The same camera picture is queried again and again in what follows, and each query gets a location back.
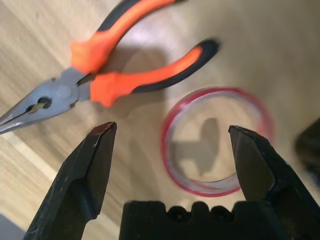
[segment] tape roll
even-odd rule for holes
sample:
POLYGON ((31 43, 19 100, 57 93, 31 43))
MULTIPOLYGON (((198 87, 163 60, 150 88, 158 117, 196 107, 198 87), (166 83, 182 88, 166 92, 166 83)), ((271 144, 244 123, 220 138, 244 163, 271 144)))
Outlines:
POLYGON ((204 88, 191 92, 182 98, 170 110, 164 120, 161 134, 162 160, 167 173, 179 187, 189 193, 202 197, 221 197, 238 191, 240 189, 240 185, 237 174, 234 173, 222 180, 212 182, 187 178, 175 168, 174 160, 172 158, 173 151, 171 148, 171 142, 174 128, 183 114, 200 101, 215 97, 228 97, 246 103, 252 108, 258 118, 259 124, 255 131, 267 138, 269 141, 272 141, 274 137, 273 121, 265 106, 257 98, 239 88, 204 88))

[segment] pliers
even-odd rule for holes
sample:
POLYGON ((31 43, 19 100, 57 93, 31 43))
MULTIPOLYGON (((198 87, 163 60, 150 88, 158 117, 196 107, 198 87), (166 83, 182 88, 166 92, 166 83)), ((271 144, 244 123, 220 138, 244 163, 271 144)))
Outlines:
POLYGON ((40 84, 0 118, 0 134, 65 113, 76 102, 91 100, 109 107, 120 96, 164 89, 192 75, 218 52, 219 44, 215 40, 202 41, 180 60, 161 69, 135 74, 98 74, 137 21, 159 8, 182 1, 121 1, 89 40, 71 44, 70 67, 60 78, 40 84))

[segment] pliers jaw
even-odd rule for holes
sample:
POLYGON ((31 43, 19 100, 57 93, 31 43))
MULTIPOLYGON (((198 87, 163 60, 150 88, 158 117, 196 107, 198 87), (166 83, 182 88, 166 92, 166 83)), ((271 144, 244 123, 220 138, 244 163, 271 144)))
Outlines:
POLYGON ((77 101, 88 100, 90 83, 78 86, 83 77, 70 67, 59 79, 52 78, 40 84, 0 118, 0 134, 63 114, 77 101))

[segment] pliers handle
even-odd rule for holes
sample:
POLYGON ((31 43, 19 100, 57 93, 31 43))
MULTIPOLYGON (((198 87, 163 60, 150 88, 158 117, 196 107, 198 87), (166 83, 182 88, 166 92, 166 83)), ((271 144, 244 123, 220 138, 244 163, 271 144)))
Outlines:
MULTIPOLYGON (((71 66, 87 75, 97 73, 108 61, 112 50, 124 34, 147 14, 183 0, 124 0, 103 21, 93 36, 71 45, 71 66)), ((180 60, 154 71, 123 74, 110 72, 97 75, 90 83, 90 100, 105 107, 116 98, 130 93, 151 92, 170 87, 186 79, 217 52, 219 45, 212 39, 195 46, 180 60)))

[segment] wooden surface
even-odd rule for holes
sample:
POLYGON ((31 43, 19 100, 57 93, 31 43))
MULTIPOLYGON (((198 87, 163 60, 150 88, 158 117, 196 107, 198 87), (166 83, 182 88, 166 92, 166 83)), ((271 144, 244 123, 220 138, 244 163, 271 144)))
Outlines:
MULTIPOLYGON (((69 64, 70 43, 87 39, 117 2, 0 0, 0 115, 44 80, 59 76, 69 64)), ((118 124, 109 184, 102 214, 87 225, 83 239, 117 239, 128 200, 160 200, 168 208, 187 209, 201 200, 231 209, 244 199, 241 191, 219 198, 191 195, 169 179, 160 156, 161 127, 169 109, 185 94, 207 86, 240 87, 267 106, 275 122, 276 150, 319 203, 318 190, 293 152, 297 134, 320 116, 319 23, 318 0, 190 0, 146 17, 122 39, 108 70, 155 69, 210 37, 222 42, 221 50, 200 71, 165 91, 123 97, 109 109, 79 103, 61 116, 1 135, 1 212, 26 230, 64 159, 92 127, 107 121, 118 124)), ((214 161, 218 154, 221 175, 234 168, 227 123, 251 124, 246 113, 231 110, 236 104, 223 99, 218 106, 208 104, 214 114, 207 117, 215 119, 212 127, 224 147, 212 157, 210 147, 198 151, 202 161, 214 161)), ((210 143, 212 138, 201 134, 205 117, 189 120, 177 141, 200 148, 210 143)), ((197 167, 192 157, 185 158, 182 166, 197 167)))

